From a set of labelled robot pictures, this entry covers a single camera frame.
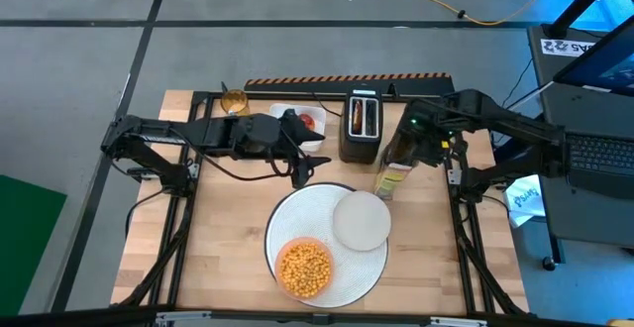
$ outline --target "monitor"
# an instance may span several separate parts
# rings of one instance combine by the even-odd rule
[[[634,16],[559,71],[554,81],[634,95]]]

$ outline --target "wooden table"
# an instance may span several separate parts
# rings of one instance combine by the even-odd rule
[[[186,121],[192,92],[169,90],[159,118]],[[251,101],[252,113],[268,111],[273,101]],[[315,102],[297,102],[316,105]],[[223,116],[216,103],[212,116]],[[342,103],[327,102],[335,111]],[[384,146],[398,124],[404,104],[384,107]],[[372,191],[375,165],[339,161],[339,118],[328,114],[326,140],[319,156],[331,163],[315,169],[309,183],[335,181]],[[470,166],[487,167],[493,155],[487,131],[465,134]],[[166,159],[177,162],[179,147],[153,145]],[[263,162],[219,163],[235,174],[255,176],[270,172]],[[204,163],[194,204],[191,230],[178,292],[177,306],[204,309],[314,311],[287,298],[278,289],[264,257],[264,229],[275,204],[292,191],[289,178],[239,182]],[[389,256],[378,284],[361,300],[338,312],[445,314],[466,313],[451,220],[445,172],[424,164],[416,167],[387,203],[392,215]],[[160,190],[157,180],[141,185],[139,199]],[[500,197],[490,191],[489,195]],[[155,262],[169,197],[161,195],[140,206],[130,229],[112,302],[127,297]],[[477,206],[488,267],[515,303],[527,310],[513,240],[504,208],[485,201]],[[160,301],[166,301],[171,266],[165,269]],[[476,270],[471,268],[475,303],[483,310]]]

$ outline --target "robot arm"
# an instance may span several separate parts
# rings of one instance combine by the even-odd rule
[[[299,149],[301,143],[314,140],[324,140],[324,137],[306,129],[294,110],[287,110],[280,119],[255,114],[204,118],[191,123],[128,115],[111,124],[101,150],[113,160],[133,160],[156,174],[167,193],[185,197],[193,184],[189,168],[168,162],[146,143],[188,145],[208,157],[265,160],[275,171],[270,176],[290,176],[293,187],[300,188],[306,184],[315,166],[330,161],[328,158],[311,158]],[[273,159],[286,160],[288,170],[280,172]]]
[[[454,136],[481,129],[508,135],[528,144],[529,149],[513,160],[490,168],[450,172],[450,181],[458,183],[465,200],[480,202],[491,185],[509,183],[530,174],[547,177],[565,174],[563,128],[506,110],[474,89],[446,95],[440,101],[410,101],[392,142],[402,160],[437,166],[448,154],[463,153],[467,149],[466,144],[451,147],[449,143]]]

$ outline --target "small white bowl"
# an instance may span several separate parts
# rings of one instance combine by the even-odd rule
[[[270,106],[268,113],[275,118],[281,118],[286,109],[295,109],[295,114],[307,114],[315,121],[315,130],[317,134],[324,135],[326,132],[326,111],[319,107],[309,107],[304,105],[290,105],[283,103],[274,103]],[[314,142],[305,142],[299,148],[305,152],[316,153],[321,147],[323,140]]]

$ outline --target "concrete floor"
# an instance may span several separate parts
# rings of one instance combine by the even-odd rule
[[[504,17],[526,0],[445,1],[490,20]],[[552,21],[570,1],[539,0],[517,21]],[[0,20],[144,20],[152,2],[0,0]],[[580,24],[611,27],[606,8],[592,5]],[[422,0],[163,0],[158,18],[454,19]],[[0,129],[5,138],[0,144],[0,172],[68,194],[24,313],[50,306],[99,156],[98,145],[117,107],[141,31],[0,28],[0,118],[5,123]],[[155,117],[166,89],[214,90],[221,80],[240,86],[255,77],[334,73],[445,71],[458,89],[477,88],[501,101],[529,59],[523,30],[154,29],[129,112]],[[530,69],[514,95],[535,85]],[[532,103],[523,110],[531,115],[538,107]],[[123,249],[125,216],[137,190],[129,178],[116,171],[109,174],[68,308],[107,306]],[[514,231],[514,240],[532,312],[594,323],[634,317],[634,258],[614,247],[565,242],[570,263],[544,272],[539,264],[549,254],[546,226],[529,223]]]

